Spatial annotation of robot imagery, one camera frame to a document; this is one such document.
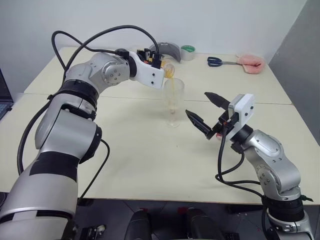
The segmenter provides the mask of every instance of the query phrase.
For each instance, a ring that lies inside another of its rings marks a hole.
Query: black tape band
[[[77,96],[79,98],[82,98],[89,102],[95,109],[97,109],[97,101],[99,94],[97,90],[90,85],[89,83],[81,80],[67,80],[63,83],[62,87],[59,89],[59,91],[54,94],[71,94],[74,96]]]
[[[79,159],[75,156],[46,151],[40,153],[30,169],[30,176],[36,174],[56,174],[66,176],[77,182],[77,166]]]
[[[292,201],[278,201],[266,197],[263,205],[268,207],[272,217],[280,221],[297,222],[305,217],[304,206],[300,198]]]

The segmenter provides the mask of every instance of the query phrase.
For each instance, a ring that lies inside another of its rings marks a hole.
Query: robotic arm
[[[163,83],[163,69],[142,62],[134,52],[127,55],[99,52],[66,73],[36,130],[38,155],[2,206],[0,240],[73,239],[77,167],[94,156],[102,137],[94,122],[99,95],[129,78],[158,89]]]
[[[282,144],[273,136],[246,125],[254,112],[254,96],[240,94],[229,102],[223,97],[206,92],[205,95],[225,112],[211,129],[202,118],[186,110],[186,114],[207,139],[224,134],[233,142],[232,149],[244,153],[252,164],[264,192],[262,204],[272,226],[266,231],[268,240],[314,240],[308,214],[301,195],[300,173],[288,160]]]

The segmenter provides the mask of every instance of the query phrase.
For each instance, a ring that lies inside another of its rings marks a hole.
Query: floor
[[[179,213],[190,207],[202,209],[222,231],[239,233],[241,240],[265,239],[261,229],[261,211],[229,214],[227,205],[221,203],[96,199],[91,206],[79,207],[75,220],[80,228],[106,225],[101,240],[123,240],[132,214],[145,209],[151,215],[153,240],[183,239],[187,236]],[[305,210],[313,233],[319,235],[320,206],[306,206]]]

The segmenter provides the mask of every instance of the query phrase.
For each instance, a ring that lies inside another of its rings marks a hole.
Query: green tape
[[[191,45],[184,45],[181,47],[181,49],[186,50],[189,53],[192,53],[196,50],[196,48],[194,46]]]

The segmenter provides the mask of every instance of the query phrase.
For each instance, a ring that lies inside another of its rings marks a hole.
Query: gray object
[[[210,128],[195,113],[186,110],[186,114],[207,139],[216,133],[226,134],[224,140],[231,140],[234,143],[232,149],[244,154],[252,164],[264,193],[262,204],[272,223],[271,231],[280,240],[314,240],[309,216],[302,204],[302,200],[311,199],[301,195],[300,172],[286,157],[282,144],[276,138],[260,130],[253,130],[246,125],[246,121],[242,121],[245,119],[242,116],[243,110],[247,110],[248,106],[250,110],[254,109],[252,94],[239,94],[231,102],[212,92],[206,92],[205,95],[213,104],[225,110],[219,122]]]
[[[14,101],[0,69],[0,119],[11,110]]]
[[[163,82],[162,69],[141,62],[134,52],[129,54],[131,62],[97,53],[66,73],[36,130],[38,155],[1,208],[0,240],[73,239],[78,163],[92,157],[101,139],[101,130],[93,122],[99,94],[128,80],[130,64],[136,70],[132,80],[153,88]]]
[[[245,158],[252,164],[266,197],[276,201],[292,201],[301,196],[300,173],[287,159],[282,144],[274,137],[255,130],[242,145]],[[299,221],[282,221],[269,210],[269,220],[277,229],[280,240],[314,240],[309,216],[304,211]]]
[[[320,1],[308,0],[269,66],[320,145]]]
[[[172,42],[158,42],[157,44],[160,54],[170,55],[175,60],[177,60],[177,62],[181,62],[180,48],[177,44]],[[149,49],[151,51],[156,51],[156,47],[154,44],[151,45]]]

